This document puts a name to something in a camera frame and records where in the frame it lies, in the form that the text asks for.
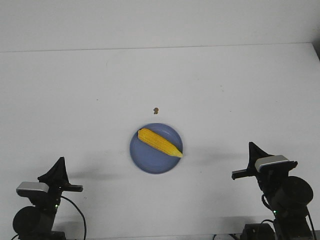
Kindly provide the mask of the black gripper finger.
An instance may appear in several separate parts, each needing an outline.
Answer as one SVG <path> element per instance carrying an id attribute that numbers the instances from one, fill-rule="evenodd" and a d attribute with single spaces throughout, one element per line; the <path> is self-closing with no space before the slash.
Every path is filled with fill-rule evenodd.
<path id="1" fill-rule="evenodd" d="M 69 185 L 65 158 L 61 156 L 47 173 L 37 179 L 40 183 L 45 183 L 49 187 Z"/>
<path id="2" fill-rule="evenodd" d="M 256 161 L 260 158 L 271 157 L 272 155 L 263 151 L 254 142 L 248 143 L 248 149 L 249 149 L 249 162 L 246 170 L 249 173 L 257 173 L 258 171 L 255 167 Z"/>

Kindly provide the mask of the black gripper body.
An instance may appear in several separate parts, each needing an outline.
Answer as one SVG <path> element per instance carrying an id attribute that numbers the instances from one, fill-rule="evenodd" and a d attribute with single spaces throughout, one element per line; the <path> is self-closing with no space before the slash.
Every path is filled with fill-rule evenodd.
<path id="1" fill-rule="evenodd" d="M 64 184 L 64 185 L 52 185 L 49 187 L 49 193 L 52 195 L 62 195 L 63 192 L 76 192 L 83 191 L 82 185 Z"/>
<path id="2" fill-rule="evenodd" d="M 232 180 L 245 178 L 245 177 L 254 177 L 258 174 L 258 171 L 253 168 L 246 168 L 241 170 L 235 170 L 231 173 Z"/>

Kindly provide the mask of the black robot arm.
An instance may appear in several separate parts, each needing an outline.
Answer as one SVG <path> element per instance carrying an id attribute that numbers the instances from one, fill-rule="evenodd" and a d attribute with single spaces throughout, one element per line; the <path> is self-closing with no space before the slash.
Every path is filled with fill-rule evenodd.
<path id="1" fill-rule="evenodd" d="M 298 162 L 283 155 L 271 155 L 255 143 L 248 144 L 246 169 L 232 172 L 233 180 L 255 177 L 262 191 L 261 201 L 274 219 L 246 224 L 241 240 L 315 240 L 308 204 L 314 197 L 311 186 L 302 178 L 289 175 Z"/>
<path id="2" fill-rule="evenodd" d="M 71 203 L 83 220 L 83 238 L 87 237 L 86 218 L 79 207 L 63 192 L 83 191 L 82 185 L 69 182 L 65 158 L 61 156 L 53 167 L 39 176 L 37 182 L 23 181 L 16 188 L 18 196 L 29 199 L 31 205 L 21 208 L 12 221 L 14 238 L 19 240 L 65 240 L 63 231 L 52 230 L 61 199 Z"/>

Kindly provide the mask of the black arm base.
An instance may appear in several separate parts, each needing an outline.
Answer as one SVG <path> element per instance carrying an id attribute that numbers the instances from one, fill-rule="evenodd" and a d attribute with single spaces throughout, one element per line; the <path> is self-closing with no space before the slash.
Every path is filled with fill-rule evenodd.
<path id="1" fill-rule="evenodd" d="M 275 232 L 267 223 L 246 224 L 240 235 L 241 240 L 275 240 Z"/>

